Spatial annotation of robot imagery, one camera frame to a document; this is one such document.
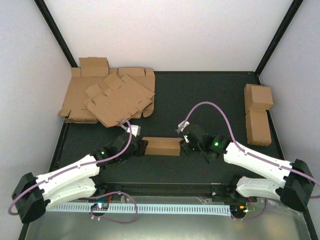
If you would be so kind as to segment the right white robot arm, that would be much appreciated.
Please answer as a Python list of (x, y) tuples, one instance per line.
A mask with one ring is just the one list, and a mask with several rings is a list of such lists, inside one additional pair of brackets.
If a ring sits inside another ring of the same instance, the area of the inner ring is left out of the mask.
[(278, 200), (292, 210), (303, 212), (312, 197), (315, 182), (306, 162), (276, 159), (254, 151), (235, 140), (221, 135), (209, 135), (199, 125), (181, 122), (177, 132), (185, 153), (198, 153), (207, 163), (218, 159), (225, 163), (247, 169), (260, 178), (240, 176), (228, 187), (228, 198), (234, 202), (242, 198), (259, 197)]

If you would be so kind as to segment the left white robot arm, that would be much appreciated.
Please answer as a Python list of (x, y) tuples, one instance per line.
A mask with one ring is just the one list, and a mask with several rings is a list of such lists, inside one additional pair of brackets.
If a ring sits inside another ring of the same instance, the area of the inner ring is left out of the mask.
[(148, 141), (123, 133), (112, 143), (58, 170), (24, 174), (11, 198), (23, 224), (29, 224), (53, 207), (76, 199), (103, 199), (108, 192), (99, 175), (107, 165), (145, 155)]

